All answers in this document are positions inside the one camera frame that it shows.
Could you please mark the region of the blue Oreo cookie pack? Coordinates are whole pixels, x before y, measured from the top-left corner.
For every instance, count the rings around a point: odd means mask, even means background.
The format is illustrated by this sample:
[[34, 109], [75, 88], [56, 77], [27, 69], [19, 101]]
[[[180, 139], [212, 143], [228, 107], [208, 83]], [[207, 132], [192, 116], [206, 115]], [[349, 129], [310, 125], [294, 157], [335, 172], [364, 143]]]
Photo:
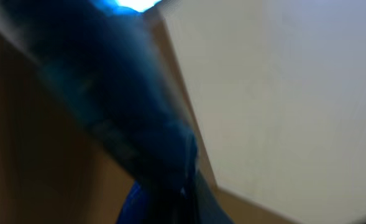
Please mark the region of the blue Oreo cookie pack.
[[41, 79], [135, 179], [118, 223], [229, 223], [141, 13], [116, 1], [7, 0]]

